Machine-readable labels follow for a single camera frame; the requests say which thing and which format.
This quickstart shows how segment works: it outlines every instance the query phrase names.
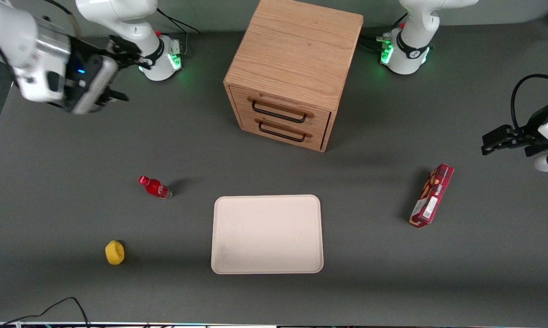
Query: drawer handle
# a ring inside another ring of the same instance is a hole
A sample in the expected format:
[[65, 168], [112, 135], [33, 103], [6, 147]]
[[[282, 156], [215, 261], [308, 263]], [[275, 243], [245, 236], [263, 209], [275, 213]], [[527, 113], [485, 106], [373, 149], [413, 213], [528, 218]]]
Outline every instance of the drawer handle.
[[298, 119], [298, 118], [291, 118], [289, 116], [276, 114], [276, 113], [273, 113], [273, 112], [268, 112], [267, 110], [263, 110], [263, 109], [260, 109], [260, 108], [256, 108], [256, 100], [252, 101], [252, 109], [256, 113], [270, 115], [270, 116], [273, 116], [274, 118], [281, 118], [282, 120], [287, 120], [287, 121], [291, 121], [291, 122], [294, 122], [294, 123], [303, 123], [307, 119], [307, 114], [306, 113], [303, 114], [303, 118]]
[[294, 141], [295, 143], [301, 143], [307, 137], [306, 133], [303, 133], [303, 137], [301, 137], [301, 139], [289, 137], [287, 135], [283, 135], [282, 133], [278, 133], [278, 132], [269, 131], [267, 129], [264, 129], [264, 128], [262, 128], [262, 124], [264, 124], [264, 123], [261, 122], [261, 121], [258, 122], [258, 129], [260, 131], [262, 131], [263, 133], [268, 133], [268, 134], [271, 134], [271, 135], [275, 135], [276, 137], [281, 137], [281, 138], [284, 138], [284, 139], [288, 139], [288, 140]]

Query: wooden drawer cabinet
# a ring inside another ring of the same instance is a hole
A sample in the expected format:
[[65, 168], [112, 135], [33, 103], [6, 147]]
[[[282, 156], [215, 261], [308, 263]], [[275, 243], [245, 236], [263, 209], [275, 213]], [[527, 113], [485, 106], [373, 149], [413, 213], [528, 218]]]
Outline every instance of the wooden drawer cabinet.
[[224, 79], [239, 127], [324, 152], [362, 24], [353, 13], [261, 0]]

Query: yellow sponge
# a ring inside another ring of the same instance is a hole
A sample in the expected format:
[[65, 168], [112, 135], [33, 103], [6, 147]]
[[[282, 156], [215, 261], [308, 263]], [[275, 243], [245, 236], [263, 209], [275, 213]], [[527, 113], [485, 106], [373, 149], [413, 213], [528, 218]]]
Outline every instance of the yellow sponge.
[[117, 266], [124, 260], [124, 247], [118, 241], [111, 241], [106, 245], [106, 259], [108, 263]]

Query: gray table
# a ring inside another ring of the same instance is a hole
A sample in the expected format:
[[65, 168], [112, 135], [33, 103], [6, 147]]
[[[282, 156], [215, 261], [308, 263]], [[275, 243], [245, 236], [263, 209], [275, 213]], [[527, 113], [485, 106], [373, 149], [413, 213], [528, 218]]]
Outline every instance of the gray table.
[[[376, 35], [377, 31], [366, 31]], [[136, 68], [128, 103], [88, 116], [10, 92], [0, 119], [0, 320], [76, 296], [92, 321], [548, 327], [548, 174], [521, 149], [488, 157], [513, 85], [548, 73], [548, 19], [443, 27], [401, 77], [358, 51], [329, 151], [239, 130], [222, 86], [239, 33], [191, 38], [167, 82]], [[548, 82], [523, 86], [525, 121]], [[427, 174], [456, 168], [431, 226], [407, 223]], [[171, 181], [167, 203], [137, 178]], [[314, 275], [218, 276], [213, 202], [310, 193], [322, 203]], [[126, 244], [110, 266], [104, 247]], [[45, 320], [81, 320], [73, 303]]]

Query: plastic tray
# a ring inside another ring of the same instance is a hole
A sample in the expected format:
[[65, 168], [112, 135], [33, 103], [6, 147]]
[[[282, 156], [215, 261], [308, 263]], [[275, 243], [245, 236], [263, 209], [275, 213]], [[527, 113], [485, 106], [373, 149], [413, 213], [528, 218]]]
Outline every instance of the plastic tray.
[[221, 197], [213, 213], [217, 274], [316, 273], [322, 269], [315, 195]]

